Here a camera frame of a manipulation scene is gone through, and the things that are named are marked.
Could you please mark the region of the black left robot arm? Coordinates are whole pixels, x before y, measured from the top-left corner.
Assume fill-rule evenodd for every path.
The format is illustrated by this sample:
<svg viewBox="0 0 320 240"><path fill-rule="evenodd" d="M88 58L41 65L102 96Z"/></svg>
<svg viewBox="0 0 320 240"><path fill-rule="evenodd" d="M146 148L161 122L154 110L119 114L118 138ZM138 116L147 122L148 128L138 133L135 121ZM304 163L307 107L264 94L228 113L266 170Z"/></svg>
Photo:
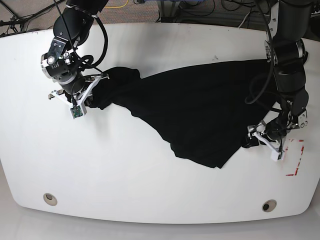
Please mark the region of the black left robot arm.
<svg viewBox="0 0 320 240"><path fill-rule="evenodd" d="M318 11L316 0L271 0L269 18L263 18L266 27L265 52L270 63L269 73L262 89L253 91L254 78L249 86L247 105L258 102L272 79L276 83L276 96L280 98L278 116L265 123L247 128L247 147L264 143L271 149L271 159L278 162L284 158L284 143L291 130L308 124L306 73L304 64L307 51L303 36L308 30L311 15Z"/></svg>

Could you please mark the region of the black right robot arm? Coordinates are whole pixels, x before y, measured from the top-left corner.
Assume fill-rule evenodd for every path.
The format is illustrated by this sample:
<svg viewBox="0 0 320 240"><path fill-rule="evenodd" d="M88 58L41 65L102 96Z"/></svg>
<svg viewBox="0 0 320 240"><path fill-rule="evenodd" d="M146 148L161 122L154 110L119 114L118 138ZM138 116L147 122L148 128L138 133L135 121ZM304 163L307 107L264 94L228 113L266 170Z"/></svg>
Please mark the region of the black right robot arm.
<svg viewBox="0 0 320 240"><path fill-rule="evenodd" d="M83 75L85 70L96 70L106 56L108 35L98 14L107 3L106 0L68 0L53 25L54 38L50 48L41 57L43 73L61 86L60 90L53 90L48 98L64 102L74 119L87 113L86 107L93 99L93 88L100 80L109 78L108 73L101 70L97 74ZM92 55L79 56L76 52L88 39L94 22L100 26L104 38L98 60L94 60Z"/></svg>

